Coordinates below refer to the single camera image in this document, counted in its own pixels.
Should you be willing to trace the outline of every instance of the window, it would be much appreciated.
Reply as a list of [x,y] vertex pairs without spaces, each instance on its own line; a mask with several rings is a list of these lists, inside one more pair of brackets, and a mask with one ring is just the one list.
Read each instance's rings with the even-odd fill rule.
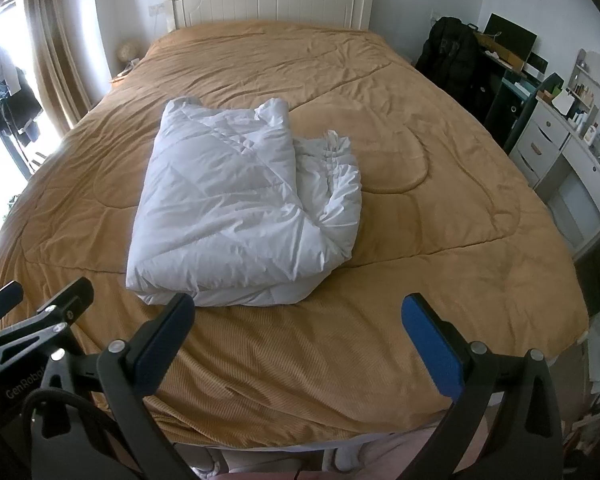
[[[0,6],[0,46],[7,50],[13,63],[23,70],[27,83],[40,100],[22,0],[5,0]],[[36,123],[40,128],[40,137],[27,146],[19,145],[13,136],[0,136],[0,228],[14,198],[22,193],[28,178],[36,171],[36,162],[42,163],[60,143],[58,134],[44,112]]]

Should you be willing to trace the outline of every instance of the tan bedspread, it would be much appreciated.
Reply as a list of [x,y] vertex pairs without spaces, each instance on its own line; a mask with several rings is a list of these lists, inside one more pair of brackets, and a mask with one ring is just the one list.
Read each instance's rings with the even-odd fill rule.
[[157,396],[168,437],[234,447],[410,430],[448,406],[400,324],[422,293],[467,340],[556,356],[587,328],[570,256],[544,205],[452,98],[369,32],[242,22],[158,40],[35,174],[0,235],[0,287],[26,299],[79,276],[95,301],[86,351],[128,339],[158,307],[125,290],[126,252],[166,102],[256,107],[280,96],[296,134],[350,136],[363,209],[353,258],[294,306],[199,309]]

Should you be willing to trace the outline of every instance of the wall outlet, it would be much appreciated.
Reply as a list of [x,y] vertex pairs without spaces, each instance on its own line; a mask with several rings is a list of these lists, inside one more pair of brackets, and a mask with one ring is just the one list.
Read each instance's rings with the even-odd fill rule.
[[154,16],[157,16],[158,14],[164,13],[164,11],[164,2],[157,5],[151,5],[149,6],[149,17],[152,18]]
[[431,22],[431,27],[433,27],[436,24],[436,21],[440,18],[442,18],[442,15],[440,15],[440,13],[437,12],[436,9],[431,9],[431,16],[429,19],[429,21]]

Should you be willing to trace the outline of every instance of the cardboard box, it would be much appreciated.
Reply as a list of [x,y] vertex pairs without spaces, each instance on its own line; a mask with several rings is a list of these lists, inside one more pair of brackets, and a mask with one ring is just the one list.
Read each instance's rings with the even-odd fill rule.
[[548,104],[551,104],[551,101],[554,99],[554,95],[547,90],[544,90],[541,94],[538,95],[540,96],[542,101]]
[[478,39],[480,46],[483,46],[487,50],[498,54],[500,59],[509,63],[516,72],[522,72],[522,67],[525,65],[525,61],[523,59],[520,59],[512,51],[496,43],[491,36],[485,36],[480,32],[474,32],[474,34]]

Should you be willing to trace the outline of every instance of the beige curtain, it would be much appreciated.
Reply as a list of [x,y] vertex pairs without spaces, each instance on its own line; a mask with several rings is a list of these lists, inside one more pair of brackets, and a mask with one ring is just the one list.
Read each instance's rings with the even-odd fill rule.
[[62,0],[24,0],[40,100],[58,134],[64,136],[91,109],[69,50]]

